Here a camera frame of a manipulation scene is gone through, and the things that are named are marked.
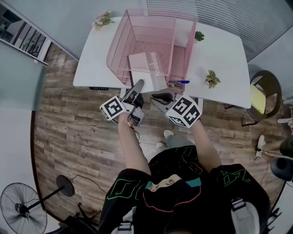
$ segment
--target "pink wire basket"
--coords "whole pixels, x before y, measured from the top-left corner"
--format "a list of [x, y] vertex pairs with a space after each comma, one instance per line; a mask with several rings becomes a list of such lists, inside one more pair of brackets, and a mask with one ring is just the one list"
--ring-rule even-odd
[[123, 15], [107, 55], [107, 66], [125, 85], [130, 86], [132, 71], [129, 55], [143, 53], [158, 57], [158, 69], [149, 66], [149, 72], [169, 80], [184, 80], [195, 36], [196, 19], [171, 11], [128, 9]]

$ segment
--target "standing fan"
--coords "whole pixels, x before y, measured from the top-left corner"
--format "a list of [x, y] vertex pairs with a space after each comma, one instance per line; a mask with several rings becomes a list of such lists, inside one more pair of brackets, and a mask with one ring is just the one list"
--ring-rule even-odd
[[43, 234], [47, 226], [47, 213], [41, 204], [62, 192], [67, 197], [75, 193], [69, 179], [63, 175], [56, 178], [56, 189], [39, 200], [38, 194], [30, 186], [22, 183], [8, 185], [1, 194], [1, 211], [9, 227], [17, 234]]

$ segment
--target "yellow chair cushion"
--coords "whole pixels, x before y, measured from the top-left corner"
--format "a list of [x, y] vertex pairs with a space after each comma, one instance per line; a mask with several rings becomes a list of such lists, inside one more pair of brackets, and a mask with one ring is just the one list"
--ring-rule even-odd
[[261, 114], [265, 113], [266, 96], [254, 85], [250, 85], [250, 102]]

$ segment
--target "sneaker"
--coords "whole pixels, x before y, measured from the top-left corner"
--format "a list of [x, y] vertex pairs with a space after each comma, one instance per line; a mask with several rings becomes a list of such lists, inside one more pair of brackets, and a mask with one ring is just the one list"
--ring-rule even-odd
[[168, 136], [174, 136], [175, 134], [171, 130], [164, 131], [164, 137], [167, 139]]
[[259, 157], [262, 151], [262, 147], [266, 144], [265, 142], [265, 136], [264, 135], [260, 135], [260, 138], [258, 139], [258, 144], [256, 147], [256, 153], [255, 156]]
[[159, 148], [159, 147], [166, 147], [166, 144], [164, 142], [162, 142], [162, 141], [159, 141], [157, 143], [157, 148]]

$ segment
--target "pen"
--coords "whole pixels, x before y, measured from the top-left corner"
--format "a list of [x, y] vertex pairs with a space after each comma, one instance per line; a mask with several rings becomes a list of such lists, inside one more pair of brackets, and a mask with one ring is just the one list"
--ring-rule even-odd
[[181, 83], [181, 84], [188, 84], [189, 80], [169, 80], [169, 83]]

